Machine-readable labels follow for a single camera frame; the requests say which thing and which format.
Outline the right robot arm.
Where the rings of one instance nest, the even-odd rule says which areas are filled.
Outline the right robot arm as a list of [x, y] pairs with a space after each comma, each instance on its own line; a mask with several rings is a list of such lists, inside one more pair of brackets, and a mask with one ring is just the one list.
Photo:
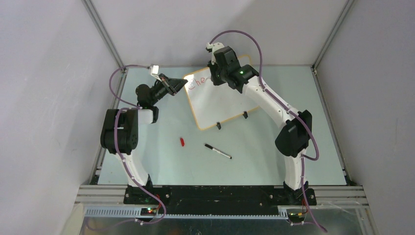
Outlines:
[[260, 79], [251, 65], [241, 65], [235, 51], [222, 43], [207, 44], [211, 54], [208, 67], [215, 86], [227, 84], [231, 89], [250, 98], [274, 121], [280, 132], [275, 140], [278, 151], [284, 155], [285, 200], [292, 205], [304, 199], [301, 187], [305, 183], [301, 157], [311, 139], [312, 115], [290, 106]]

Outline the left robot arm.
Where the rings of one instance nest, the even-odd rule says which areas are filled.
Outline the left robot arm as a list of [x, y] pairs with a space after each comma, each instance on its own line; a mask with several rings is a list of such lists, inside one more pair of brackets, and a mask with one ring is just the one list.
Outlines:
[[100, 143], [109, 153], [118, 155], [128, 177], [128, 185], [139, 187], [136, 198], [143, 204], [154, 200], [155, 191], [147, 186], [150, 176], [142, 165], [134, 163], [133, 152], [138, 146], [139, 126], [154, 124], [159, 118], [157, 102], [166, 95], [176, 95], [187, 83], [186, 79], [170, 78], [163, 73], [153, 86], [136, 87], [137, 103], [132, 108], [108, 109], [105, 115]]

